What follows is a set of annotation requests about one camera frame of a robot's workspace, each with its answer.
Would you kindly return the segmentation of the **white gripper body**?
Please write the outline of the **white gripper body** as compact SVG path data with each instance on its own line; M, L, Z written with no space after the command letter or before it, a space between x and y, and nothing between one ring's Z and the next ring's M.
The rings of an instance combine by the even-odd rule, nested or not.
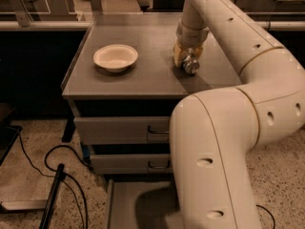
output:
M203 45L208 37L209 29L190 29L185 26L182 21L178 22L176 29L177 44L184 49L198 48Z

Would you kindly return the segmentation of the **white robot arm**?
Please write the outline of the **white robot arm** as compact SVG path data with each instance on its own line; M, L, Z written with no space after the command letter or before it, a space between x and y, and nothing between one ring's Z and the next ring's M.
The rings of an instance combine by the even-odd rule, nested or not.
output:
M185 0L176 47L210 29L240 85L191 94L174 108L170 149L185 229L261 229L246 154L305 123L305 71L231 0Z

